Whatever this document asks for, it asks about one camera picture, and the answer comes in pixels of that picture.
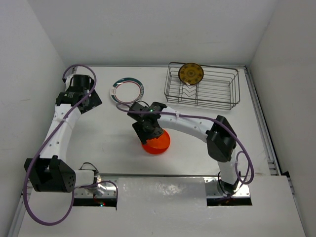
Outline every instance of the red bowl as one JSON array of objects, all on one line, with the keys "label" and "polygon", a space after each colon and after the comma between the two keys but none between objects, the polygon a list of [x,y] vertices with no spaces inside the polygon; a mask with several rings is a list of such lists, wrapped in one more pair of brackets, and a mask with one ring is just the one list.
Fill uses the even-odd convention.
[{"label": "red bowl", "polygon": [[142,147],[146,152],[153,155],[164,153],[170,146],[170,136],[166,130],[163,130],[163,134],[159,138],[147,140],[147,144]]}]

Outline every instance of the metal dish rack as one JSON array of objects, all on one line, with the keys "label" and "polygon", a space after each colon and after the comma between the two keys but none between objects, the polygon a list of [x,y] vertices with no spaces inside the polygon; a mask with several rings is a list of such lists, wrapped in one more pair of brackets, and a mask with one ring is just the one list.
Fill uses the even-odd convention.
[{"label": "metal dish rack", "polygon": [[238,70],[234,68],[201,65],[203,80],[196,85],[186,85],[178,77],[185,63],[168,65],[164,94],[168,102],[198,107],[231,110],[240,102]]}]

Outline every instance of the white tabletop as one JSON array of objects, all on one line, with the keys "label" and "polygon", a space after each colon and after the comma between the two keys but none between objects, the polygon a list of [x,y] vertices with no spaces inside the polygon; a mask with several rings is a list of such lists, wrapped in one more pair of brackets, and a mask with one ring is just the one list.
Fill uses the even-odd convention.
[{"label": "white tabletop", "polygon": [[[78,169],[83,162],[93,163],[102,173],[128,174],[192,174],[216,175],[217,162],[210,158],[206,144],[195,137],[168,130],[171,137],[169,149],[162,155],[146,153],[132,128],[134,120],[118,111],[110,98],[110,88],[118,79],[132,77],[144,85],[143,100],[166,102],[164,67],[92,67],[97,75],[96,92],[103,104],[83,114],[76,123],[68,146],[67,164]],[[79,67],[77,74],[91,73]],[[244,70],[239,70],[240,103],[231,111],[177,107],[181,112],[215,118],[225,116],[238,138],[248,150],[257,175],[270,175],[267,155],[259,132]],[[245,171],[245,158],[240,159],[240,169]]]}]

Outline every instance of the plate with blue rim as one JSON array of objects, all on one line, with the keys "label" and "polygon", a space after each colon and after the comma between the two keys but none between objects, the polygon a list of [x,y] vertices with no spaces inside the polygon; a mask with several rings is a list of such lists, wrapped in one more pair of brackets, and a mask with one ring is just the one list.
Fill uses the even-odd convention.
[{"label": "plate with blue rim", "polygon": [[110,96],[115,103],[132,104],[144,95],[143,84],[135,78],[122,78],[115,82]]}]

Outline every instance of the purple cable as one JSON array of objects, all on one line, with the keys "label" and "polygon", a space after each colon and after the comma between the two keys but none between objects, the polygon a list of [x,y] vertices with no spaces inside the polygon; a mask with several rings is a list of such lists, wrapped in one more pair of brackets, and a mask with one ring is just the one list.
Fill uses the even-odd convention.
[{"label": "purple cable", "polygon": [[30,217],[35,220],[37,223],[41,224],[41,225],[45,225],[45,226],[54,226],[57,225],[59,223],[61,223],[63,220],[65,220],[67,218],[67,216],[69,215],[73,204],[74,204],[74,200],[75,200],[75,191],[72,191],[72,200],[71,200],[71,204],[70,207],[67,211],[67,213],[65,214],[65,216],[63,218],[61,218],[58,221],[55,222],[45,222],[40,220],[39,218],[37,218],[34,213],[31,211],[30,206],[29,206],[29,202],[27,199],[27,185],[28,185],[28,180],[31,174],[31,170],[33,168],[33,166],[35,165],[37,159],[40,157],[40,153],[42,152],[42,150],[44,149],[44,147],[48,144],[49,140],[55,135],[55,133],[58,131],[58,129],[63,125],[64,123],[64,119],[68,118],[69,114],[78,106],[80,105],[86,98],[88,98],[88,96],[94,91],[95,85],[97,84],[97,76],[95,75],[94,71],[92,69],[90,69],[88,66],[86,65],[81,65],[81,64],[74,64],[69,66],[64,74],[63,74],[63,78],[65,76],[65,74],[67,73],[67,71],[72,68],[72,67],[84,67],[87,68],[89,71],[91,71],[91,73],[93,74],[94,77],[94,84],[91,88],[91,90],[89,91],[88,94],[86,94],[80,101],[78,101],[63,117],[63,120],[57,125],[57,127],[53,130],[53,132],[50,134],[50,136],[43,142],[43,144],[41,145],[41,147],[39,148],[38,152],[36,152],[35,156],[33,157],[27,171],[26,171],[26,175],[25,175],[25,179],[24,179],[24,184],[23,184],[23,201],[24,201],[24,205],[25,205],[25,209],[28,212],[28,214],[30,215]]},{"label": "purple cable", "polygon": [[[116,105],[116,107],[120,110],[120,111],[123,111],[123,112],[127,112],[127,113],[130,113],[130,114],[139,114],[139,115],[148,115],[148,114],[161,114],[161,115],[173,115],[173,116],[177,116],[175,113],[172,113],[172,112],[164,112],[164,111],[157,111],[157,112],[139,112],[139,111],[129,111],[129,110],[125,110],[125,109],[122,109],[120,108],[119,106],[120,105],[123,105],[123,106],[126,106],[126,104],[123,104],[123,103],[118,103]],[[179,114],[180,117],[183,117],[183,118],[192,118],[192,119],[205,119],[205,120],[210,120],[212,121],[213,123],[216,123],[218,125],[220,125],[223,129],[225,129],[233,138],[234,140],[238,143],[238,145],[241,147],[242,151],[238,152],[237,153],[237,156],[236,156],[236,161],[238,161],[238,157],[241,153],[245,154],[246,158],[247,158],[247,161],[248,161],[248,169],[247,169],[247,172],[246,172],[246,176],[245,178],[242,180],[242,178],[240,177],[239,173],[238,173],[238,168],[237,168],[237,162],[235,163],[235,171],[236,171],[236,175],[237,175],[237,178],[238,180],[241,182],[241,184],[250,184],[253,179],[254,179],[254,168],[253,168],[253,164],[252,164],[252,161],[250,159],[250,156],[248,154],[248,152],[246,151],[246,148],[243,146],[243,144],[241,143],[241,141],[236,137],[236,135],[228,128],[226,127],[224,124],[222,124],[221,122],[217,121],[216,119],[214,118],[209,118],[209,117],[204,117],[204,116],[193,116],[193,115],[183,115],[183,114]],[[246,181],[247,179],[247,176],[248,176],[248,173],[249,173],[249,170],[251,171],[251,175],[250,175],[250,178],[248,181]]]}]

